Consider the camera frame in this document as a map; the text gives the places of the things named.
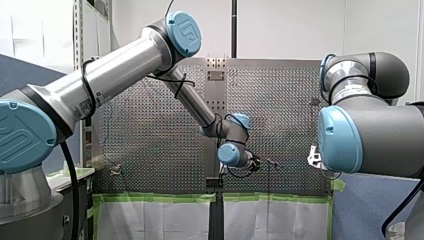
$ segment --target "metal post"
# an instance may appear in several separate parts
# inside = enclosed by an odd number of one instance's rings
[[[231,14],[231,58],[237,58],[237,0],[233,0]]]

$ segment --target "black cable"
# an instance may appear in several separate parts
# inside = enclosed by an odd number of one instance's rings
[[[174,95],[174,98],[175,98],[175,99],[177,99],[178,93],[181,91],[181,88],[183,87],[183,84],[184,84],[185,82],[187,82],[187,81],[185,80],[185,78],[186,78],[186,77],[187,77],[187,74],[185,74],[185,73],[184,73],[184,75],[183,75],[183,79],[181,79],[180,86],[178,86],[178,89],[177,89],[177,91],[175,92],[175,95]]]
[[[360,75],[360,74],[359,75],[350,75],[350,76],[346,76],[346,77],[341,78],[338,82],[336,82],[331,87],[330,92],[328,92],[328,98],[329,98],[328,104],[330,104],[330,105],[332,104],[331,96],[333,95],[334,89],[336,89],[336,87],[340,83],[342,83],[343,81],[345,81],[345,80],[347,80],[349,78],[355,78],[355,77],[367,79],[368,80],[368,84],[372,84],[373,85],[372,88],[370,89],[371,90],[371,93],[374,94],[374,95],[377,95],[378,94],[378,84],[377,84],[377,82],[374,79],[372,79],[371,77],[369,77],[367,75]]]
[[[325,78],[325,66],[327,65],[327,62],[328,62],[328,60],[331,58],[331,57],[335,57],[336,55],[335,54],[328,54],[327,56],[325,56],[325,58],[324,58],[324,60],[322,61],[322,64],[321,64],[321,66],[320,66],[320,68],[321,68],[321,76],[320,76],[320,90],[321,90],[321,98],[324,100],[324,101],[326,101],[327,103],[329,103],[328,102],[328,99],[326,99],[325,98],[325,96],[324,96],[324,78]]]
[[[159,81],[162,81],[162,82],[179,82],[179,83],[181,83],[181,84],[180,84],[180,86],[178,87],[177,91],[175,92],[175,95],[174,95],[174,98],[177,98],[177,97],[178,97],[178,93],[180,92],[180,90],[181,90],[181,88],[183,87],[183,84],[184,84],[184,83],[190,83],[193,87],[195,87],[195,86],[196,86],[196,83],[195,83],[195,82],[193,82],[193,81],[189,81],[189,80],[186,80],[186,79],[185,79],[185,78],[186,78],[186,76],[187,76],[187,75],[184,73],[184,75],[183,75],[183,79],[181,79],[181,80],[163,79],[163,78],[155,77],[155,76],[152,76],[152,75],[148,75],[147,77],[152,78],[152,79],[155,79],[155,80],[159,80]]]
[[[87,76],[86,76],[87,72],[85,70],[87,65],[92,62],[94,62],[94,59],[87,60],[82,64],[82,67],[81,67],[81,80],[84,85],[85,91],[88,93],[88,96],[90,97],[90,102],[91,102],[90,113],[88,113],[87,117],[85,117],[83,120],[91,118],[96,112],[96,98],[94,97],[93,90],[91,89],[90,84],[87,81]]]
[[[420,182],[412,189],[412,191],[408,194],[408,196],[402,201],[402,203],[390,214],[390,216],[384,221],[381,226],[381,232],[383,236],[386,237],[386,229],[389,224],[395,219],[397,215],[414,199],[415,195],[420,191],[420,189],[424,186],[424,178],[422,177]]]
[[[228,166],[227,166],[227,170],[228,170],[228,172],[231,174],[231,176],[236,177],[236,178],[247,178],[247,177],[249,177],[250,175],[252,175],[252,174],[253,174],[253,171],[249,171],[249,172],[248,172],[248,173],[246,173],[245,175],[237,175],[237,174],[233,173],[233,172],[231,171],[231,168],[229,168]]]
[[[66,164],[69,168],[69,175],[71,177],[71,188],[72,188],[72,203],[73,203],[73,217],[72,217],[72,233],[71,240],[78,239],[78,228],[79,228],[79,191],[78,191],[78,179],[77,172],[75,171],[74,162],[72,161],[72,155],[69,151],[68,144],[66,141],[60,144],[63,155],[65,156]]]
[[[168,9],[166,10],[165,17],[168,15],[169,10],[171,10],[171,6],[172,6],[173,3],[174,3],[174,0],[171,0],[171,2],[168,5]]]

